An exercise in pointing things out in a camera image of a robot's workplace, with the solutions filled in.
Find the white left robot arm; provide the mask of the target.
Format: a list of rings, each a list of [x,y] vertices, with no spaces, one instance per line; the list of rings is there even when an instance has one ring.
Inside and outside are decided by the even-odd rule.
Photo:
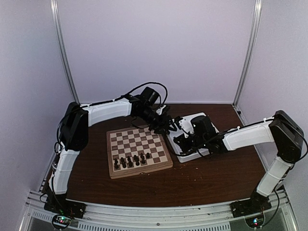
[[[141,94],[126,93],[116,99],[78,104],[71,102],[57,129],[55,145],[57,156],[53,163],[47,194],[52,197],[50,205],[59,214],[69,210],[69,202],[62,198],[67,192],[67,184],[73,165],[79,153],[89,141],[88,128],[96,123],[118,117],[137,117],[142,119],[149,130],[156,134],[168,134],[171,117],[170,107],[165,103],[154,108],[158,99],[157,91],[146,87]]]

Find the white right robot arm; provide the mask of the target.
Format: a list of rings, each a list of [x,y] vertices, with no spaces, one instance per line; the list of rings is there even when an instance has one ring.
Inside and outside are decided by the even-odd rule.
[[[295,164],[308,153],[302,128],[283,110],[261,121],[218,131],[205,113],[178,116],[172,120],[177,136],[172,144],[180,149],[179,155],[223,154],[240,148],[255,146],[267,171],[255,189],[255,195],[247,201],[247,209],[257,212],[268,197],[286,177]]]

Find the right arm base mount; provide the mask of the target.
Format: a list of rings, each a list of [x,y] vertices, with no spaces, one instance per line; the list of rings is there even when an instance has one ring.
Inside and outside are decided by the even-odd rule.
[[[272,208],[268,196],[263,196],[253,191],[250,198],[235,201],[230,204],[231,212],[234,218],[260,213]]]

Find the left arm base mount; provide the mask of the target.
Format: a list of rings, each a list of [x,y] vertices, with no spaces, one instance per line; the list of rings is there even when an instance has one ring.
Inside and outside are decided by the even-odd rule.
[[[44,209],[71,218],[83,218],[86,205],[81,202],[67,200],[66,193],[56,195],[49,188]]]

